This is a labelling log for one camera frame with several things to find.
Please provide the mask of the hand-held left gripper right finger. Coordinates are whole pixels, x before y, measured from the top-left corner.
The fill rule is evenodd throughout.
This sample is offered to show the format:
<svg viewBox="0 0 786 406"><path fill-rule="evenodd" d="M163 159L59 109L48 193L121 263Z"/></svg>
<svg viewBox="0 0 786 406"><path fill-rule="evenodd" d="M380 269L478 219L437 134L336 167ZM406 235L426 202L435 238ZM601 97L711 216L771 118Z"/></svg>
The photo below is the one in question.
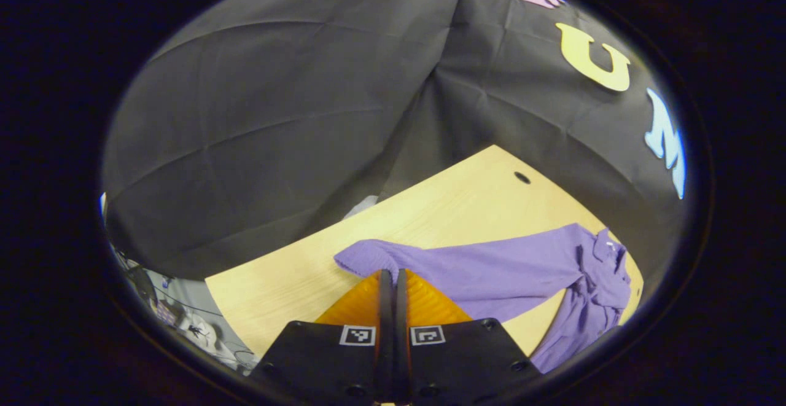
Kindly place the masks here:
<svg viewBox="0 0 786 406"><path fill-rule="evenodd" d="M499 320L472 319L409 269L396 280L396 334L406 404L505 404L541 376Z"/></svg>

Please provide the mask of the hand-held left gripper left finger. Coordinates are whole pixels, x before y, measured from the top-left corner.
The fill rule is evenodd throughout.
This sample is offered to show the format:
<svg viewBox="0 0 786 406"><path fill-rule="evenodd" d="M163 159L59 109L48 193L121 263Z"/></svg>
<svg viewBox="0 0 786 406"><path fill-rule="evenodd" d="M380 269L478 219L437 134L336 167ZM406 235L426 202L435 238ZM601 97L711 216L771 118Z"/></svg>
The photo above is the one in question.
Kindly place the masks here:
<svg viewBox="0 0 786 406"><path fill-rule="evenodd" d="M291 404L377 404L391 393L393 283L376 271L314 322L291 321L250 374Z"/></svg>

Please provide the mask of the purple button shirt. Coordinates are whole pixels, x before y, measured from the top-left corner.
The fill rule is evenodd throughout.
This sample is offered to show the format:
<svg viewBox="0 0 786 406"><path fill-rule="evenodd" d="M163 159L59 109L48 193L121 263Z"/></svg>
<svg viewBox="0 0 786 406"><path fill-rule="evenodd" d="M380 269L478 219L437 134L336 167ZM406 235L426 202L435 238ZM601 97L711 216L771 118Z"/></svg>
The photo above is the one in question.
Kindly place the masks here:
<svg viewBox="0 0 786 406"><path fill-rule="evenodd" d="M515 319L564 291L558 312L530 356L547 373L617 327L631 299L626 247L604 228L580 224L489 243L421 249L379 239L357 241L335 263L360 277L407 269L473 319Z"/></svg>

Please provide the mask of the black backdrop cloth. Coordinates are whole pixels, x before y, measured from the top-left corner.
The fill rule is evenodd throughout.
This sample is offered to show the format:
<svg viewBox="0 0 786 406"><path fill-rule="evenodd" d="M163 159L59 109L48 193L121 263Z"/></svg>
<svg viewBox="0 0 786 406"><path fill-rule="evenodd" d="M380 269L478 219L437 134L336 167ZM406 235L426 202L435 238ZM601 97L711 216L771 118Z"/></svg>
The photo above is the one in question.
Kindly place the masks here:
<svg viewBox="0 0 786 406"><path fill-rule="evenodd" d="M575 0L223 0L120 102L107 235L204 279L499 146L659 274L696 192L649 62Z"/></svg>

